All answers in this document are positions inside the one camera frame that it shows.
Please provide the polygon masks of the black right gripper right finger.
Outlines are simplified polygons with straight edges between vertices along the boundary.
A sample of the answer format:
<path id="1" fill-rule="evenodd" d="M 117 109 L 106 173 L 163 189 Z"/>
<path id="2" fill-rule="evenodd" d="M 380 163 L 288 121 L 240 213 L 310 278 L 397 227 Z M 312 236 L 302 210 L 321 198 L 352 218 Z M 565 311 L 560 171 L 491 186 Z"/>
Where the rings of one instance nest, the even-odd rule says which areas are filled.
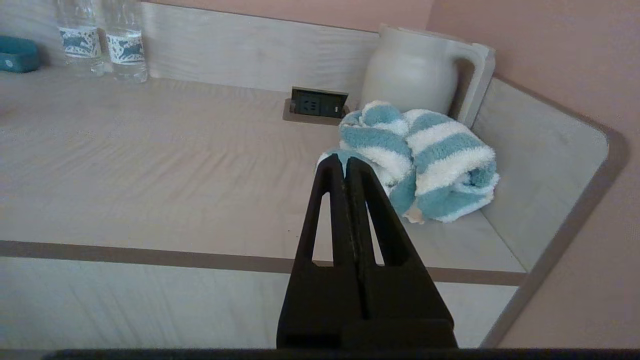
<path id="1" fill-rule="evenodd" d="M 343 350 L 457 349 L 454 320 L 365 162 L 340 164 L 345 233 L 340 250 L 352 267 L 355 319 L 340 330 Z"/>

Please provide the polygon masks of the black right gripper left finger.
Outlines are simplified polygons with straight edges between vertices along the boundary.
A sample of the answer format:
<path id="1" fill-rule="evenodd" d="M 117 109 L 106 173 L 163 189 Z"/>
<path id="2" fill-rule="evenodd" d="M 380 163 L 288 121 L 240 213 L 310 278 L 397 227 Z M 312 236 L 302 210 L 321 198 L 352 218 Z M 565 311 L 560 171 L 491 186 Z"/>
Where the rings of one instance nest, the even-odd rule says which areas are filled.
<path id="1" fill-rule="evenodd" d="M 356 157 L 343 163 L 336 154 L 320 162 L 279 313 L 278 349 L 371 348 L 363 273 L 371 228 L 365 202 L 356 197 L 361 163 Z M 331 266 L 313 261 L 324 195 L 329 196 Z"/>

